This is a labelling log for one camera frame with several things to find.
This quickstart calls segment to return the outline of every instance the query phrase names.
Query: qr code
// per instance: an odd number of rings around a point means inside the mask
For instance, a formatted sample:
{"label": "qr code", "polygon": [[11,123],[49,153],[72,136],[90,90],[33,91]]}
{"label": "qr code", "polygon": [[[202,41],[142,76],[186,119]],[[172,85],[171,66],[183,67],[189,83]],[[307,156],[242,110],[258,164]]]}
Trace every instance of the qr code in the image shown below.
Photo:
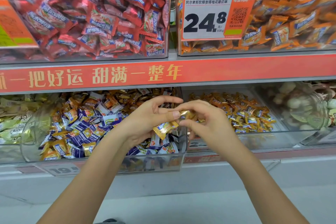
{"label": "qr code", "polygon": [[243,24],[248,8],[234,8],[230,24]]}

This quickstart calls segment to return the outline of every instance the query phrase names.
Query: person's left hand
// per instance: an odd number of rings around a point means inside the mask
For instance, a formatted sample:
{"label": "person's left hand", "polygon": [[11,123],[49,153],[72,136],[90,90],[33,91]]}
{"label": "person's left hand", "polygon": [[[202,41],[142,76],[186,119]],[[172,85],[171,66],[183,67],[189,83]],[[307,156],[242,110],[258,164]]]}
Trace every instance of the person's left hand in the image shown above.
{"label": "person's left hand", "polygon": [[152,136],[153,127],[180,117],[178,111],[159,108],[163,103],[183,103],[183,99],[173,96],[158,96],[152,98],[126,117],[114,129],[125,135],[128,148],[143,142]]}

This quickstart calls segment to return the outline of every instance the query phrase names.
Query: hand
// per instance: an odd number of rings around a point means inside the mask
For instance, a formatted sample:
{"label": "hand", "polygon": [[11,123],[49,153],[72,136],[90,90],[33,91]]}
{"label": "hand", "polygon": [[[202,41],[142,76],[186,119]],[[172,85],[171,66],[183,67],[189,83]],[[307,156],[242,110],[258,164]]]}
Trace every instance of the hand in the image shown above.
{"label": "hand", "polygon": [[199,119],[205,122],[197,123],[193,120],[181,120],[179,125],[191,129],[189,139],[195,137],[195,133],[203,138],[208,147],[223,157],[230,158],[237,146],[243,145],[233,131],[225,112],[208,102],[194,100],[183,103],[174,110],[194,110]]}
{"label": "hand", "polygon": [[183,99],[173,96],[158,96],[152,98],[126,117],[118,126],[120,134],[125,135],[126,145],[129,149],[152,137],[153,127],[180,117],[178,111],[168,108],[159,108],[163,103],[182,103]]}

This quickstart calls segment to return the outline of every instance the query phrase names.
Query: floor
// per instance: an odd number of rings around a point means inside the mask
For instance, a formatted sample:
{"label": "floor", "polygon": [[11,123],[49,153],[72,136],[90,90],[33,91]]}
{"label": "floor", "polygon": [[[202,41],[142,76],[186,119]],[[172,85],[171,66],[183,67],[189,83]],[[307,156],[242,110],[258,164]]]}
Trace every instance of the floor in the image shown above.
{"label": "floor", "polygon": [[[290,188],[284,192],[311,224],[336,223],[336,185]],[[49,205],[2,207],[1,222],[34,224],[48,207]],[[245,191],[105,200],[95,221],[111,217],[127,224],[260,223]]]}

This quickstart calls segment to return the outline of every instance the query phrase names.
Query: forearm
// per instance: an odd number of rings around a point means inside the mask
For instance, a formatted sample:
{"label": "forearm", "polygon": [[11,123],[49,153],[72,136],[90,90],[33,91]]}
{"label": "forearm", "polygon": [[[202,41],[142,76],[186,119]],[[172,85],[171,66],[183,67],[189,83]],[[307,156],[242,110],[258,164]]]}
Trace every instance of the forearm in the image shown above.
{"label": "forearm", "polygon": [[38,224],[92,224],[126,153],[121,134],[112,130]]}
{"label": "forearm", "polygon": [[241,142],[229,160],[245,185],[263,224],[308,223],[276,184],[259,159]]}

